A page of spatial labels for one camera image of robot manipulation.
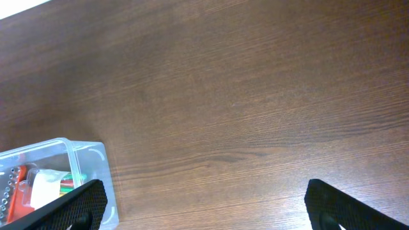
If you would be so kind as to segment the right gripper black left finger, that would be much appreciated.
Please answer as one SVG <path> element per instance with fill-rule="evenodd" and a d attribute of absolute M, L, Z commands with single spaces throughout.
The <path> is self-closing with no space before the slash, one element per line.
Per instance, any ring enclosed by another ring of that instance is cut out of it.
<path fill-rule="evenodd" d="M 103 182 L 91 180 L 2 230 L 99 230 L 106 206 Z"/>

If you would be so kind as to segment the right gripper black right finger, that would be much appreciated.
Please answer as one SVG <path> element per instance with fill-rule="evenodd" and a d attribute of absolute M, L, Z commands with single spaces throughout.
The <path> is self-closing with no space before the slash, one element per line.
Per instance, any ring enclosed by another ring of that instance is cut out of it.
<path fill-rule="evenodd" d="M 319 179 L 309 180 L 304 197 L 313 230 L 408 230 L 408 226 Z"/>

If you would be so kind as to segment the clear plastic container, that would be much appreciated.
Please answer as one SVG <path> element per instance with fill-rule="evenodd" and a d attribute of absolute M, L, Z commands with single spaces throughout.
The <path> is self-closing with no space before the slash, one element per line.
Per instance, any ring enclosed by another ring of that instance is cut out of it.
<path fill-rule="evenodd" d="M 20 165 L 27 167 L 27 173 L 32 168 L 74 173 L 76 188 L 91 180 L 102 181 L 107 206 L 100 229 L 115 229 L 118 226 L 115 192 L 103 143 L 70 141 L 61 137 L 1 153 L 1 170 Z"/>

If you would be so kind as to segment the orange scraper wooden handle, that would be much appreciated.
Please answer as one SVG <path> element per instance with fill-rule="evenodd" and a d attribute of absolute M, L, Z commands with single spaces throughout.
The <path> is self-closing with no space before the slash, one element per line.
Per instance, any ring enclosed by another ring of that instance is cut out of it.
<path fill-rule="evenodd" d="M 16 180 L 6 217 L 7 224 L 10 224 L 34 211 L 34 208 L 30 207 L 30 205 L 23 205 L 24 190 L 26 187 L 25 185 L 20 185 L 20 182 L 26 179 L 27 167 L 25 165 L 18 166 L 14 175 L 16 175 Z"/>

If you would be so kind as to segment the orange socket bit rail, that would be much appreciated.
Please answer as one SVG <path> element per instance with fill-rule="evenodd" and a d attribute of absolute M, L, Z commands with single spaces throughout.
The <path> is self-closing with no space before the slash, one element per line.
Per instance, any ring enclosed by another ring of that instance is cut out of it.
<path fill-rule="evenodd" d="M 1 200 L 1 225 L 7 223 L 7 217 L 11 213 L 13 192 L 19 178 L 20 167 L 11 167 L 1 170 L 0 200 Z"/>

